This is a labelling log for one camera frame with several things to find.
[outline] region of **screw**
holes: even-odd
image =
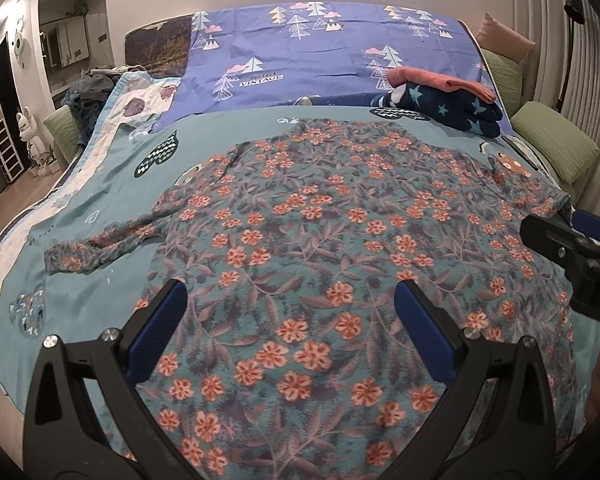
[[[525,335],[525,336],[522,338],[522,344],[523,344],[524,346],[526,346],[527,348],[535,348],[535,346],[536,346],[536,340],[535,340],[535,339],[533,339],[533,338],[532,338],[531,336],[529,336],[529,335]]]
[[[476,339],[480,339],[480,336],[482,334],[480,334],[480,330],[478,330],[477,328],[473,327],[467,327],[464,330],[462,330],[462,333],[464,334],[464,337],[469,339],[470,341],[475,341]]]
[[[115,341],[116,339],[118,339],[119,335],[120,335],[120,330],[118,330],[117,328],[107,328],[102,333],[101,338],[103,341]]]
[[[53,348],[57,344],[58,344],[58,336],[57,335],[48,335],[45,337],[44,341],[42,342],[42,346],[44,346],[45,348]]]

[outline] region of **floor lamp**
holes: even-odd
[[[574,23],[584,25],[584,9],[582,8],[582,0],[567,0],[564,4],[564,11],[569,17],[569,53],[567,58],[567,73],[564,75],[564,83],[562,84],[562,92],[560,98],[555,104],[555,111],[560,113],[564,104],[564,97],[567,94],[567,85],[569,84],[569,74],[571,73],[571,59],[573,58],[573,28]]]

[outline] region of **wooden floor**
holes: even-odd
[[[34,177],[29,171],[21,174],[0,193],[0,231],[27,206],[49,192],[62,173]]]

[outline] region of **green pillow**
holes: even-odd
[[[526,103],[511,118],[511,125],[547,158],[567,184],[585,174],[600,154],[599,147],[587,134],[542,103]]]
[[[47,117],[43,124],[54,138],[65,160],[71,163],[78,152],[80,130],[67,105],[59,108]]]
[[[482,49],[482,55],[487,62],[491,74],[502,97],[502,105],[507,115],[512,117],[520,110],[522,99],[522,69],[515,61],[500,54]]]

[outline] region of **beige pillow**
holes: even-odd
[[[508,57],[516,63],[525,59],[525,56],[536,45],[486,12],[476,40],[482,48]]]

